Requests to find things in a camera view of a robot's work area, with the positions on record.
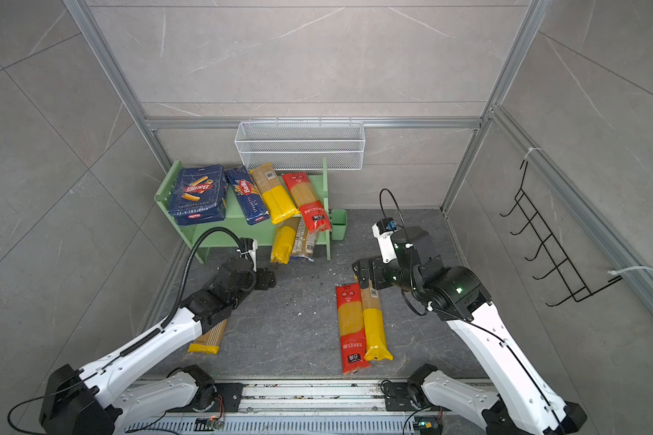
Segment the green plastic cup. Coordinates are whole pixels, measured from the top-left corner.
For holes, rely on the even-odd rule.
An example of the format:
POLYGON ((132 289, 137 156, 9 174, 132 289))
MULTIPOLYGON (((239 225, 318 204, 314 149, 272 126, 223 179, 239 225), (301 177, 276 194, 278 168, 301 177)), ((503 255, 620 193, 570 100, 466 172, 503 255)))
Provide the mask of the green plastic cup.
POLYGON ((332 226, 331 239, 342 241, 346 237, 346 228, 348 227, 348 212, 346 210, 332 210, 330 214, 332 226))

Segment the blue Barilla spaghetti package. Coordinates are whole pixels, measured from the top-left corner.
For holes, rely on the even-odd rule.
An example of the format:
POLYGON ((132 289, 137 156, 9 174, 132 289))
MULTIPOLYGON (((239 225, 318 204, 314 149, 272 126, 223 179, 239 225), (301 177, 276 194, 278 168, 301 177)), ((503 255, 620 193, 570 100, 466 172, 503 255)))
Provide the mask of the blue Barilla spaghetti package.
POLYGON ((244 166, 237 166, 225 170, 225 175, 247 223, 253 226, 268 220, 270 212, 249 171, 244 166))

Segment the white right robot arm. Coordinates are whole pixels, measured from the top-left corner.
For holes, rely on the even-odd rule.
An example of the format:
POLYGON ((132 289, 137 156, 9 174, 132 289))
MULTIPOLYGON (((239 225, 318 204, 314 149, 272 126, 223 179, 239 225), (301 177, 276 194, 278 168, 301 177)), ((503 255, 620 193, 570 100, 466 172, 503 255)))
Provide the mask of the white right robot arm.
POLYGON ((495 390, 455 380, 425 364, 407 380, 413 406, 443 408, 488 434, 573 434, 587 420, 580 404, 566 402, 538 373, 505 327, 492 297, 464 266, 444 265, 430 234, 390 218, 372 227, 377 257, 359 259, 353 270, 364 289, 398 287, 437 315, 464 341, 495 390))

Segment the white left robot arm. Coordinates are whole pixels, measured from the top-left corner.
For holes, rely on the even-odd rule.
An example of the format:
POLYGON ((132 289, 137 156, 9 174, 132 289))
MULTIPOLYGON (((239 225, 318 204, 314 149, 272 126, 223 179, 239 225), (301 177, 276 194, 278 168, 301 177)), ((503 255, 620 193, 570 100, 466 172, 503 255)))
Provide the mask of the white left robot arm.
POLYGON ((171 318, 79 369, 66 364, 53 372, 39 414, 42 428, 48 434, 114 434, 168 410, 207 411, 219 404, 214 379, 196 364, 152 384, 135 382, 227 320, 251 292, 276 282, 274 268, 256 268, 247 258, 228 260, 204 288, 179 302, 171 318))

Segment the blue Barilla pasta box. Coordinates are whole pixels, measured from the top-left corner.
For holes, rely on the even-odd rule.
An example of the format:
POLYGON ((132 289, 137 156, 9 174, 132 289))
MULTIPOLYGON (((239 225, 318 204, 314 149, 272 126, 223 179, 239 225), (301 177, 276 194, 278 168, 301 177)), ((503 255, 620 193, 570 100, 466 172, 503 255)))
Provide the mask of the blue Barilla pasta box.
POLYGON ((222 165, 182 168, 177 176, 168 214, 181 226, 223 221, 228 180, 222 165))

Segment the red spaghetti package top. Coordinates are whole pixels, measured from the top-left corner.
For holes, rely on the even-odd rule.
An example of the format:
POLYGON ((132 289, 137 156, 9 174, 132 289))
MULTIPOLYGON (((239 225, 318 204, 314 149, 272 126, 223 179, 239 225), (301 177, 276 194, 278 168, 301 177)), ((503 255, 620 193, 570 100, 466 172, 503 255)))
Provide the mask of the red spaghetti package top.
POLYGON ((292 172, 282 175, 283 181, 295 201, 310 233, 331 230, 328 212, 317 197, 306 172, 292 172))

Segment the yellow brown spaghetti package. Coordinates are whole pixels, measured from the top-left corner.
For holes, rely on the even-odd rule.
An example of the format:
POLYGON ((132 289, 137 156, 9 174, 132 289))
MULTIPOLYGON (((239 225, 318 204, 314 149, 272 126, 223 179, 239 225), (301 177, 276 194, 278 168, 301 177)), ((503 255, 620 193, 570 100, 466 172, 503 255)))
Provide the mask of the yellow brown spaghetti package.
POLYGON ((268 212, 270 212, 271 222, 274 225, 299 215, 299 210, 271 163, 263 164, 251 170, 250 176, 258 188, 268 212))

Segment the yellow Pastatime spaghetti package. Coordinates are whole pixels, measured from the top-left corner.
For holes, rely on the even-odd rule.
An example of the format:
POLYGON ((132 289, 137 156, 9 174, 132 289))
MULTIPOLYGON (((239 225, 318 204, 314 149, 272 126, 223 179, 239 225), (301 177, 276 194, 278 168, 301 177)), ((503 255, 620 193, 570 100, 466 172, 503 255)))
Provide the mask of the yellow Pastatime spaghetti package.
POLYGON ((208 333, 194 340, 188 348, 188 353, 204 353, 205 355, 217 355, 221 349, 221 341, 226 331, 228 320, 225 319, 208 333))

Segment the clear grey spaghetti package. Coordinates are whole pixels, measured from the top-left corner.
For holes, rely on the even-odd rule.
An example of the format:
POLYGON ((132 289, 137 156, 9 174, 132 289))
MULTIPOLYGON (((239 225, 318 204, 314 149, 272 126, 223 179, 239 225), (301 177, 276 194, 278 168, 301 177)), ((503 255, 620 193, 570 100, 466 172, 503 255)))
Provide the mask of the clear grey spaghetti package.
POLYGON ((312 262, 314 260, 314 248, 318 237, 319 232, 310 232, 304 219, 300 218, 290 259, 312 262))

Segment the red spaghetti package floor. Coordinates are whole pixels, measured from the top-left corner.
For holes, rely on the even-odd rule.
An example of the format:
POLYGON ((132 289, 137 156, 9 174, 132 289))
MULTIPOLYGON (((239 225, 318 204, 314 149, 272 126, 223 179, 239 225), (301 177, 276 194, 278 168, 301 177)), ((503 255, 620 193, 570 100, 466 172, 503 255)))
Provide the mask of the red spaghetti package floor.
POLYGON ((340 353, 344 374, 368 368, 361 288, 354 283, 336 288, 340 353))

